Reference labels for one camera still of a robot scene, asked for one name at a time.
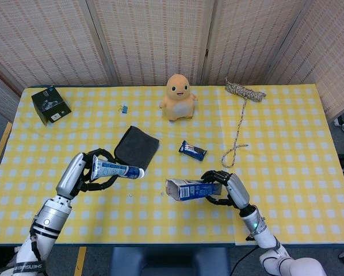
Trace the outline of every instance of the toothpaste tube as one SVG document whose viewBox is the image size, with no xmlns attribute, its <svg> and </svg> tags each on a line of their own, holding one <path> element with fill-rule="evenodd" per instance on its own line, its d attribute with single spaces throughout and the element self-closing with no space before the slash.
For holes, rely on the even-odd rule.
<svg viewBox="0 0 344 276">
<path fill-rule="evenodd" d="M 94 155 L 93 167 L 91 169 L 91 180 L 99 177 L 111 177 L 116 174 L 119 177 L 136 179 L 144 177 L 144 170 L 134 166 L 114 164 L 112 162 L 101 160 Z"/>
<path fill-rule="evenodd" d="M 205 154 L 207 154 L 206 150 L 194 147 L 193 145 L 189 145 L 188 142 L 186 142 L 185 140 L 182 142 L 182 145 L 180 146 L 178 152 L 187 154 L 200 161 L 202 161 L 204 159 Z"/>
<path fill-rule="evenodd" d="M 193 200 L 210 195 L 220 195 L 220 183 L 203 183 L 201 180 L 166 179 L 166 193 L 177 201 Z"/>
</svg>

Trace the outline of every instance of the robotic hand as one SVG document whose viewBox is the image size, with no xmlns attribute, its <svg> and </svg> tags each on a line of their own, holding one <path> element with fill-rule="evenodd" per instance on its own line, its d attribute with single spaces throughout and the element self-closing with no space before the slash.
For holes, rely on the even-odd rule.
<svg viewBox="0 0 344 276">
<path fill-rule="evenodd" d="M 311 258 L 294 260 L 289 256 L 287 250 L 270 232 L 259 209 L 249 203 L 249 193 L 236 174 L 229 174 L 225 171 L 207 171 L 201 179 L 204 183 L 218 182 L 225 186 L 228 191 L 228 199 L 216 200 L 209 196 L 207 200 L 216 205 L 234 206 L 240 210 L 239 215 L 250 231 L 246 240 L 255 240 L 259 247 L 268 249 L 259 258 L 262 267 L 268 274 L 326 276 L 322 265 L 317 260 Z"/>
<path fill-rule="evenodd" d="M 48 258 L 64 223 L 71 213 L 71 200 L 80 191 L 107 189 L 118 177 L 118 175 L 114 175 L 102 184 L 92 183 L 90 176 L 94 155 L 102 155 L 108 161 L 116 162 L 113 156 L 104 149 L 76 155 L 56 187 L 57 195 L 47 200 L 34 216 L 29 236 L 17 253 L 15 267 L 2 272 L 0 276 L 11 276 L 13 274 L 35 276 L 38 273 L 47 276 L 45 260 Z M 87 174 L 84 174 L 85 169 L 89 169 Z"/>
</svg>

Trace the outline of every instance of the table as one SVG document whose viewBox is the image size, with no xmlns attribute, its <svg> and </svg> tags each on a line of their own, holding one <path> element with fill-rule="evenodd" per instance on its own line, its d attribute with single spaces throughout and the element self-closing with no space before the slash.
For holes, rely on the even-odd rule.
<svg viewBox="0 0 344 276">
<path fill-rule="evenodd" d="M 249 102 L 235 167 L 272 232 L 283 243 L 344 243 L 344 178 L 315 85 L 250 86 L 267 93 Z M 78 152 L 113 152 L 130 125 L 160 140 L 143 179 L 79 193 L 58 243 L 245 244 L 238 212 L 205 199 L 177 202 L 166 178 L 197 179 L 221 170 L 243 99 L 223 86 L 193 86 L 194 118 L 169 122 L 158 103 L 164 87 L 58 88 L 72 113 L 44 126 L 25 89 L 0 166 L 0 244 L 20 244 L 32 217 Z M 128 113 L 119 112 L 120 105 Z M 208 150 L 203 162 L 178 153 L 183 140 Z"/>
</svg>

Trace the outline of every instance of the plush toy face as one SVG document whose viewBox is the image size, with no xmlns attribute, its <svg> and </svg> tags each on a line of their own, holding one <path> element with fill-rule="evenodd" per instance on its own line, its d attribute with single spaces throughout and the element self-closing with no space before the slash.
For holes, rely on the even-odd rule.
<svg viewBox="0 0 344 276">
<path fill-rule="evenodd" d="M 175 74 L 167 82 L 167 96 L 175 101 L 190 96 L 190 84 L 183 75 Z"/>
</svg>

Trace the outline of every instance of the twine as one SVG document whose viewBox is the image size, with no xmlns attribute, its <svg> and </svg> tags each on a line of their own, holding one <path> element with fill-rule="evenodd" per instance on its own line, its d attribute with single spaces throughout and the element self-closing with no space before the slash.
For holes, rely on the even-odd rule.
<svg viewBox="0 0 344 276">
<path fill-rule="evenodd" d="M 240 132 L 240 127 L 243 121 L 243 115 L 245 112 L 245 107 L 246 107 L 246 103 L 247 100 L 250 99 L 254 102 L 261 102 L 263 100 L 263 97 L 266 96 L 265 93 L 263 92 L 257 92 L 251 89 L 247 89 L 241 85 L 238 85 L 237 83 L 230 83 L 227 78 L 225 79 L 226 85 L 225 85 L 225 89 L 227 92 L 231 93 L 231 94 L 236 94 L 238 96 L 241 96 L 242 98 L 245 99 L 243 106 L 242 106 L 242 110 L 241 110 L 241 118 L 240 118 L 240 122 L 237 126 L 237 131 L 236 131 L 236 138 L 234 140 L 234 146 L 232 148 L 230 148 L 227 152 L 225 152 L 225 154 L 222 156 L 221 158 L 221 163 L 222 166 L 225 168 L 232 168 L 235 164 L 235 159 L 236 159 L 236 150 L 240 147 L 247 147 L 248 144 L 242 144 L 242 145 L 237 145 L 237 140 L 239 138 L 239 132 Z M 230 153 L 230 152 L 234 152 L 234 158 L 231 162 L 231 164 L 227 164 L 225 162 L 225 158 L 226 156 Z"/>
</svg>

